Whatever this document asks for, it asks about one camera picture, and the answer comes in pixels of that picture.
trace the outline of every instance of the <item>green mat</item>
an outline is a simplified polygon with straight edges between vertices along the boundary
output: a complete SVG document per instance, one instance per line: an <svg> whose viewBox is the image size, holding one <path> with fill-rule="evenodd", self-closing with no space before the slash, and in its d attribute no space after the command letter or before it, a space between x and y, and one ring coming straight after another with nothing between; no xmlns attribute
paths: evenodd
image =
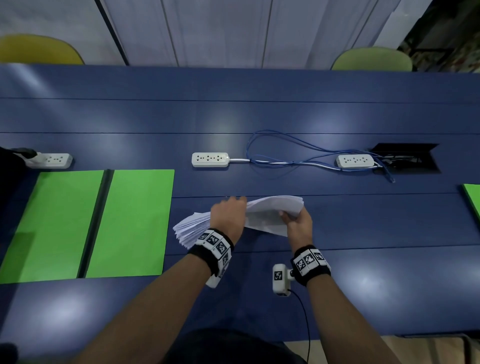
<svg viewBox="0 0 480 364"><path fill-rule="evenodd" d="M0 266L0 283L76 278L102 174L40 173Z"/></svg>
<svg viewBox="0 0 480 364"><path fill-rule="evenodd" d="M87 278L160 275L174 170L116 170Z"/></svg>
<svg viewBox="0 0 480 364"><path fill-rule="evenodd" d="M463 188L467 192L477 216L480 218L480 184L464 184Z"/></svg>

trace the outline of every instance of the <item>white device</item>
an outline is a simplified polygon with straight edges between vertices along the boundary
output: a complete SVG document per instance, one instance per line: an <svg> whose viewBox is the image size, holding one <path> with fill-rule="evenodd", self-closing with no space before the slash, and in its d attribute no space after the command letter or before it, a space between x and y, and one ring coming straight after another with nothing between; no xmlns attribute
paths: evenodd
<svg viewBox="0 0 480 364"><path fill-rule="evenodd" d="M375 166L375 161L370 154L341 154L336 160L336 165L346 169L360 169Z"/></svg>
<svg viewBox="0 0 480 364"><path fill-rule="evenodd" d="M212 152L212 153L193 153L192 165L194 167L228 167L230 158L227 153Z"/></svg>
<svg viewBox="0 0 480 364"><path fill-rule="evenodd" d="M292 269L287 269L285 264L275 264L273 266L273 292L282 297L290 296L290 282L295 280Z"/></svg>
<svg viewBox="0 0 480 364"><path fill-rule="evenodd" d="M41 170L64 170L72 164L73 157L68 153L37 153L33 158L26 159L17 154L25 161L25 165Z"/></svg>

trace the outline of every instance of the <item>floor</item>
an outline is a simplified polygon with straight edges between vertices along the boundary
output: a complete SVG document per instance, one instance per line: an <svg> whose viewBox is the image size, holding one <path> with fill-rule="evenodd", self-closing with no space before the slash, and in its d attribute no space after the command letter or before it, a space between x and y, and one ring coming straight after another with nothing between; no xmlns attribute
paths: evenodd
<svg viewBox="0 0 480 364"><path fill-rule="evenodd" d="M459 338L403 339L383 336L402 364L464 364L463 341ZM307 359L308 341L285 343L293 352ZM480 364L480 348L472 347L472 364ZM309 364L327 364L322 345L313 340Z"/></svg>

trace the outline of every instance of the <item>power outlet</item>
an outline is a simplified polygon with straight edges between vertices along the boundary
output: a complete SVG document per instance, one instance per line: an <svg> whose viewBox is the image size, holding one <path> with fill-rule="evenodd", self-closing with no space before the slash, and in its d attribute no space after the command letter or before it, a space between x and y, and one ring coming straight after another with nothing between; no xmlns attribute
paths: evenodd
<svg viewBox="0 0 480 364"><path fill-rule="evenodd" d="M64 170L72 164L73 157L68 153L41 153L43 161L25 159L27 167L41 170Z"/></svg>
<svg viewBox="0 0 480 364"><path fill-rule="evenodd" d="M340 168L356 169L375 166L370 154L342 154L336 158L336 165Z"/></svg>
<svg viewBox="0 0 480 364"><path fill-rule="evenodd" d="M193 153L192 165L194 167L227 167L230 158L227 153Z"/></svg>

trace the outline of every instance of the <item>green chair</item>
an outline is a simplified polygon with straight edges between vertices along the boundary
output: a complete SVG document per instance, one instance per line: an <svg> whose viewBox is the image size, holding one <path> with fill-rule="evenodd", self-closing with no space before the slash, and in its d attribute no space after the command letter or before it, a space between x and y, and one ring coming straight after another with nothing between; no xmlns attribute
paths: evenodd
<svg viewBox="0 0 480 364"><path fill-rule="evenodd" d="M355 48L343 52L332 66L334 71L405 71L412 70L408 55L383 47Z"/></svg>
<svg viewBox="0 0 480 364"><path fill-rule="evenodd" d="M75 48L63 40L12 34L0 37L0 63L84 64L84 61Z"/></svg>

